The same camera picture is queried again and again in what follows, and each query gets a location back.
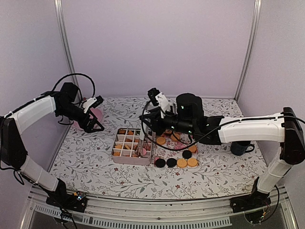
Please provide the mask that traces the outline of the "pink divided cookie tin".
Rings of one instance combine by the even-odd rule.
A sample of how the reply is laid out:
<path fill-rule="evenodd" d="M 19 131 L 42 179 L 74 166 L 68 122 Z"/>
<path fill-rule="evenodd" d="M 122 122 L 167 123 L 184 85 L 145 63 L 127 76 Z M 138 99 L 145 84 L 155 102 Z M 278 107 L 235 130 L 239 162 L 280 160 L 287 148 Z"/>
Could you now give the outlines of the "pink divided cookie tin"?
<path fill-rule="evenodd" d="M 124 135 L 119 134 L 119 130 L 125 130 L 126 133 Z M 128 135 L 128 131 L 133 131 L 133 135 Z M 152 161 L 152 154 L 153 154 L 153 143 L 148 140 L 149 148 L 147 149 L 147 154 L 142 157 L 138 157 L 135 154 L 135 149 L 137 148 L 138 142 L 139 142 L 139 135 L 140 135 L 140 129 L 128 129 L 128 128 L 119 128 L 114 144 L 112 147 L 112 159 L 114 163 L 117 164 L 126 164 L 126 165 L 134 165 L 134 166 L 148 166 Z M 125 142 L 125 139 L 129 138 L 132 139 L 133 142 Z M 122 145 L 122 149 L 116 149 L 116 145 Z M 124 145 L 128 145 L 130 147 L 130 150 L 126 149 Z M 120 156 L 113 156 L 114 152 L 120 152 Z M 130 157 L 124 157 L 123 155 L 130 154 Z"/>

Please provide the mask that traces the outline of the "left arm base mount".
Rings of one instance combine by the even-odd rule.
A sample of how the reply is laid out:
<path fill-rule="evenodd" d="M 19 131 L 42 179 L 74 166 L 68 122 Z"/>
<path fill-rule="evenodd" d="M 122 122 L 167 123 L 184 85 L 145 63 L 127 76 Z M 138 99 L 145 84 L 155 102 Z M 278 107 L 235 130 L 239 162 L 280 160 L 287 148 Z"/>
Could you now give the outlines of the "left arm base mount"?
<path fill-rule="evenodd" d="M 48 197 L 46 203 L 65 210 L 72 210 L 84 213 L 87 207 L 88 199 L 86 197 L 75 196 L 74 194 L 58 194 L 47 191 Z"/>

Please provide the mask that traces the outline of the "orange swirl cookie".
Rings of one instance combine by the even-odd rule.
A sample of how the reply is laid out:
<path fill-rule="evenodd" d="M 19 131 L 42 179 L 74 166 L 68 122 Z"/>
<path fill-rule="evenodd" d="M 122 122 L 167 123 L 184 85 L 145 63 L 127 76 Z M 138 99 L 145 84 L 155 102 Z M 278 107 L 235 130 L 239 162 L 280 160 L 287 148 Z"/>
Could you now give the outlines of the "orange swirl cookie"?
<path fill-rule="evenodd" d="M 119 134 L 120 134 L 120 135 L 124 135 L 125 133 L 126 133 L 125 130 L 119 130 Z"/>

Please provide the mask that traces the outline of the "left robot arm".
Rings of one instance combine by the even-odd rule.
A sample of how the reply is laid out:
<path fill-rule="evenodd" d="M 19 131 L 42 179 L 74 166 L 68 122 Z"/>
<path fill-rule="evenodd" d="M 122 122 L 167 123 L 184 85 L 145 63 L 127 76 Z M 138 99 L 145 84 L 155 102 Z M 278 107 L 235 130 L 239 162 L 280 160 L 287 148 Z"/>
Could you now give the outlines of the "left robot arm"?
<path fill-rule="evenodd" d="M 92 95 L 77 105 L 75 99 L 79 90 L 74 83 L 66 82 L 59 91 L 46 91 L 0 118 L 0 159 L 6 164 L 6 170 L 13 170 L 20 183 L 27 180 L 41 188 L 48 195 L 48 201 L 60 207 L 83 204 L 85 198 L 78 192 L 69 194 L 64 181 L 51 175 L 31 158 L 29 150 L 33 147 L 30 146 L 30 137 L 34 134 L 30 131 L 37 130 L 42 134 L 40 140 L 47 137 L 50 127 L 38 128 L 38 125 L 51 114 L 77 122 L 86 133 L 103 131 L 104 127 L 92 112 L 103 102 L 103 98 Z"/>

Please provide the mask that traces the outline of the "metal serving tongs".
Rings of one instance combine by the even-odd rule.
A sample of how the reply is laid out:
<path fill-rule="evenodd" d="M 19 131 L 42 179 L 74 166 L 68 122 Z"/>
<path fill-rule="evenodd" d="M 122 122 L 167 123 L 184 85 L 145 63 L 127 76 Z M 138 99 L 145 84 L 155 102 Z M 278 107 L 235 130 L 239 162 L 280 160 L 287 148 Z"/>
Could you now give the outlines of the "metal serving tongs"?
<path fill-rule="evenodd" d="M 145 134 L 146 134 L 147 130 L 148 130 L 148 127 L 146 127 L 146 126 L 144 128 L 141 128 L 141 130 L 140 130 L 139 142 L 138 142 L 137 148 L 135 149 L 135 154 L 138 157 L 141 157 L 141 156 L 139 156 L 139 153 L 140 153 L 140 150 L 142 148 L 145 148 L 146 151 L 149 148 L 148 141 L 147 141 L 147 139 L 145 137 Z"/>

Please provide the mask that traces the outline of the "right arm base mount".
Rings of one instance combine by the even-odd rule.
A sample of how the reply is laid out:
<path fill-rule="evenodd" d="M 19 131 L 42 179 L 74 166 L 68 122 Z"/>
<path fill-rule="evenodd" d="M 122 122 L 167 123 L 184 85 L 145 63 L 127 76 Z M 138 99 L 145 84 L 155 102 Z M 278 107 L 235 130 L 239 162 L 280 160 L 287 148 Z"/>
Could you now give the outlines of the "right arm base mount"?
<path fill-rule="evenodd" d="M 233 213 L 248 211 L 271 204 L 269 194 L 255 191 L 249 195 L 234 197 L 230 199 L 230 207 Z"/>

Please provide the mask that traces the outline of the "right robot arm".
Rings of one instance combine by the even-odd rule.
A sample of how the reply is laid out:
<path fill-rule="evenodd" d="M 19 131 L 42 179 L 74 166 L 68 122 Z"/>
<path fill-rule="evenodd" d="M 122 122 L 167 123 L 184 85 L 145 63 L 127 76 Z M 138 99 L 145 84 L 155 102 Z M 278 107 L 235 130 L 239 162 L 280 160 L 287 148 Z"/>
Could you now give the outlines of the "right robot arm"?
<path fill-rule="evenodd" d="M 279 150 L 268 170 L 259 176 L 249 195 L 230 200 L 231 207 L 256 208 L 270 203 L 269 194 L 277 182 L 292 166 L 305 159 L 305 141 L 300 123 L 292 108 L 285 107 L 281 113 L 258 117 L 232 118 L 205 116 L 202 99 L 184 93 L 176 97 L 176 107 L 156 88 L 148 92 L 149 102 L 154 108 L 143 108 L 139 119 L 143 134 L 145 126 L 161 135 L 166 130 L 192 135 L 196 143 L 221 145 L 250 141 L 274 141 Z"/>

